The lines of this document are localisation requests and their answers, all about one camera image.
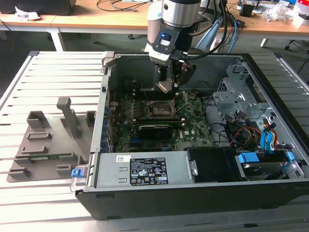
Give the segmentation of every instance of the power supply label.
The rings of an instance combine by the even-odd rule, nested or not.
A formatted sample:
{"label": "power supply label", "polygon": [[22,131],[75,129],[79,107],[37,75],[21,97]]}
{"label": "power supply label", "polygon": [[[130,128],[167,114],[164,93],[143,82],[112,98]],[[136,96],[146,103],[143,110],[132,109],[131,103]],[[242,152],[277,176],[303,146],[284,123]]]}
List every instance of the power supply label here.
{"label": "power supply label", "polygon": [[131,159],[130,177],[133,186],[168,184],[165,158]]}

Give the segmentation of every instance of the red wire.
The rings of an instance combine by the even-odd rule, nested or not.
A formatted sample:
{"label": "red wire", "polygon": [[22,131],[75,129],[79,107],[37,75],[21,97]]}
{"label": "red wire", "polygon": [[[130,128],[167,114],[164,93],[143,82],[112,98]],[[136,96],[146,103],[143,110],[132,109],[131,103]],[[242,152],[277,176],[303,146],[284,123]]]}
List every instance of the red wire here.
{"label": "red wire", "polygon": [[248,128],[251,129],[251,130],[253,130],[253,131],[258,132],[259,134],[261,134],[261,132],[260,132],[257,128],[253,128],[253,127],[243,127],[243,128],[240,128],[240,129],[237,131],[237,133],[235,134],[234,138],[236,138],[236,136],[239,135],[239,133],[240,133],[242,130],[248,129]]}

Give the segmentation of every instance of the electronics on desk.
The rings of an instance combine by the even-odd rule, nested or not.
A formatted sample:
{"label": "electronics on desk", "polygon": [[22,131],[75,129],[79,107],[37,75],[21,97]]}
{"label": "electronics on desk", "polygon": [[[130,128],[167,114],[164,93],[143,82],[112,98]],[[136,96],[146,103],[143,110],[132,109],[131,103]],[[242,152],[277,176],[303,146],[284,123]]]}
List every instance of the electronics on desk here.
{"label": "electronics on desk", "polygon": [[272,1],[242,1],[242,0],[240,0],[237,3],[237,10],[240,11],[243,3],[248,4],[248,2],[256,5],[254,7],[254,9],[252,10],[252,12],[256,13],[256,14],[261,14],[261,13],[263,13],[263,10],[271,9],[276,5],[276,3],[272,2]]}
{"label": "electronics on desk", "polygon": [[25,12],[41,14],[70,15],[76,0],[1,0],[2,14],[15,13],[15,7]]}
{"label": "electronics on desk", "polygon": [[243,17],[251,17],[252,11],[256,4],[253,1],[244,1],[239,10],[239,15]]}

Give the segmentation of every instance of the circuit board on desk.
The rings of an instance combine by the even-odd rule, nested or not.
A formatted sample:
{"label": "circuit board on desk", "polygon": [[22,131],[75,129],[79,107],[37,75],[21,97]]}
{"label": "circuit board on desk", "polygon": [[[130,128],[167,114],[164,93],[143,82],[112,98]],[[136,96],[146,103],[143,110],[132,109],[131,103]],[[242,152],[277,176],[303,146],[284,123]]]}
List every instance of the circuit board on desk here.
{"label": "circuit board on desk", "polygon": [[114,152],[181,151],[213,146],[196,92],[135,92],[113,104]]}

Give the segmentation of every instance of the black wire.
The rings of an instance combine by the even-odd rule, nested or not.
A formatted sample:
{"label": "black wire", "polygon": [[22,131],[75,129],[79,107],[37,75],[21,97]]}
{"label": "black wire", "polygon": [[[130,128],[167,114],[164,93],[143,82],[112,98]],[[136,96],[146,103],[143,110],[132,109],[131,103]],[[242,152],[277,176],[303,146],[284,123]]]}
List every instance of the black wire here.
{"label": "black wire", "polygon": [[216,21],[216,18],[217,18],[217,4],[216,4],[216,0],[213,0],[213,8],[214,8],[214,14],[213,14],[212,24],[214,24],[214,22]]}
{"label": "black wire", "polygon": [[198,49],[198,48],[195,48],[195,47],[190,47],[190,49],[195,49],[196,51],[203,53],[203,51],[201,49]]}
{"label": "black wire", "polygon": [[294,42],[295,42],[295,43],[298,43],[298,44],[301,44],[301,45],[305,45],[304,43],[300,43],[300,42],[298,42],[298,41],[296,41],[296,40],[294,40]]}
{"label": "black wire", "polygon": [[211,88],[213,91],[215,91],[215,89],[213,87],[210,86],[210,84],[208,84],[207,81],[196,81],[193,86],[192,86],[192,89],[194,89],[194,87],[198,84],[198,83],[204,83],[206,84],[209,88]]}
{"label": "black wire", "polygon": [[217,49],[219,49],[222,46],[222,44],[224,43],[225,38],[226,38],[226,32],[227,32],[227,20],[226,20],[225,7],[224,7],[224,5],[222,3],[222,0],[220,0],[220,3],[221,3],[221,6],[222,6],[222,9],[223,9],[223,21],[224,21],[224,33],[223,33],[223,37],[222,37],[220,43],[215,48],[213,48],[211,51],[209,51],[209,52],[206,52],[206,53],[198,55],[198,56],[186,57],[185,59],[187,59],[187,60],[194,60],[194,59],[200,59],[200,58],[206,57],[206,56],[212,54]]}
{"label": "black wire", "polygon": [[202,15],[203,15],[203,14],[205,14],[205,12],[208,10],[209,3],[210,3],[210,2],[211,2],[211,0],[208,0],[207,5],[206,5],[205,9],[204,9],[204,10],[203,10],[203,12],[202,12]]}
{"label": "black wire", "polygon": [[298,70],[297,73],[300,73],[300,71],[303,69],[303,67],[305,66],[305,64],[308,62],[309,58],[306,59],[305,63],[303,63],[303,65],[300,67],[300,69]]}
{"label": "black wire", "polygon": [[103,2],[106,2],[108,0],[99,0],[97,2],[97,7],[100,9],[100,10],[103,10],[103,11],[107,11],[107,12],[118,12],[118,11],[123,11],[123,10],[126,10],[126,9],[129,9],[129,8],[133,8],[133,7],[136,7],[136,6],[140,6],[140,5],[144,5],[146,3],[149,3],[149,2],[152,2],[153,0],[149,0],[149,1],[146,1],[146,2],[141,2],[141,3],[138,3],[138,4],[135,4],[133,6],[129,6],[129,7],[126,7],[126,8],[122,8],[122,9],[119,9],[119,10],[107,10],[107,9],[103,9],[103,8],[100,8],[99,5]]}
{"label": "black wire", "polygon": [[[12,30],[1,20],[1,18],[0,18],[0,22],[1,22],[9,31],[12,31]],[[19,37],[17,37],[17,38],[18,38],[18,40],[20,41],[20,43],[21,43],[25,48],[27,48],[29,51],[31,51],[31,49],[30,49],[27,45],[25,45],[24,42],[22,42],[21,39],[20,39]]]}
{"label": "black wire", "polygon": [[224,50],[225,46],[232,42],[232,38],[233,38],[233,35],[234,35],[234,32],[235,32],[235,25],[234,25],[234,21],[232,19],[232,18],[234,18],[234,16],[228,11],[227,7],[226,7],[226,11],[230,16],[229,20],[231,22],[231,30],[230,30],[229,34],[227,35],[224,44],[220,47],[220,49],[218,51]]}
{"label": "black wire", "polygon": [[206,123],[206,125],[211,129],[212,132],[214,132],[214,133],[216,133],[216,134],[222,136],[223,138],[225,138],[226,140],[229,141],[229,139],[228,139],[227,136],[225,136],[224,134],[222,134],[222,133],[220,133],[220,132],[218,132],[218,131],[212,129],[212,128],[210,127],[210,125],[208,124],[207,120],[206,120],[206,110],[207,110],[207,106],[208,106],[209,102],[211,101],[211,99],[213,99],[212,96],[209,97],[209,99],[207,100],[206,106],[205,106],[205,109],[204,109],[204,120],[205,120],[205,123]]}
{"label": "black wire", "polygon": [[304,50],[303,48],[301,48],[301,47],[299,47],[298,45],[296,45],[296,44],[294,43],[294,41],[292,41],[292,44],[293,44],[294,46],[298,47],[299,49]]}

